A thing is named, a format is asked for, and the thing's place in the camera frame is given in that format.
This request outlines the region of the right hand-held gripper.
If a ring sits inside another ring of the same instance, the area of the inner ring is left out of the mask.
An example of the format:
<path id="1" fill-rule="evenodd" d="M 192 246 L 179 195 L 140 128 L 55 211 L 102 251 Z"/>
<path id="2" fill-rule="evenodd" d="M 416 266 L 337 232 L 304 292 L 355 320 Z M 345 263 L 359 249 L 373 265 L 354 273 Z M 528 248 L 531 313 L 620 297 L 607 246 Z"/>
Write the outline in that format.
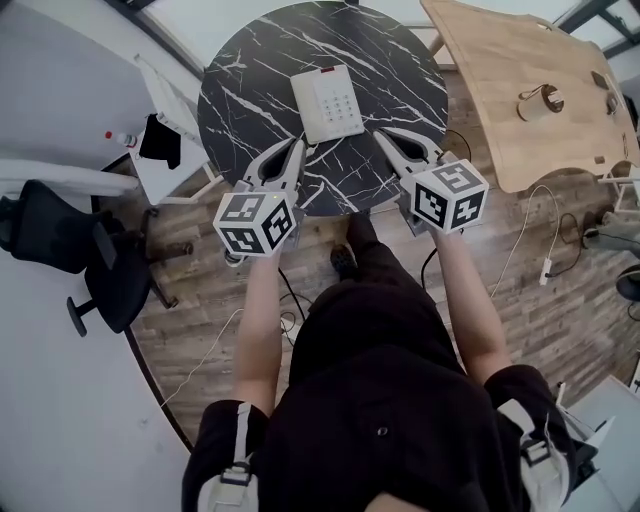
<path id="1" fill-rule="evenodd" d="M 400 178 L 398 205 L 411 233 L 450 234 L 478 221 L 489 185 L 467 159 L 442 153 L 429 137 L 403 128 L 381 128 L 373 137 Z"/>

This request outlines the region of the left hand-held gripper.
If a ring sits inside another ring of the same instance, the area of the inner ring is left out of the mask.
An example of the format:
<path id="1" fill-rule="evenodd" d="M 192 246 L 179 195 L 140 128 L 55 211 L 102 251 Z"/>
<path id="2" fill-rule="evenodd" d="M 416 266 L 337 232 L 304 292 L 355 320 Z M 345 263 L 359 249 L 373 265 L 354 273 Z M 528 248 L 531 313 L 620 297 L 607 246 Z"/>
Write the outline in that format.
<path id="1" fill-rule="evenodd" d="M 213 227 L 224 245 L 228 266 L 297 247 L 305 212 L 291 202 L 291 194 L 286 191 L 298 187 L 304 163 L 303 139 L 280 141 L 249 164 L 244 174 L 246 182 L 238 181 L 223 195 Z"/>

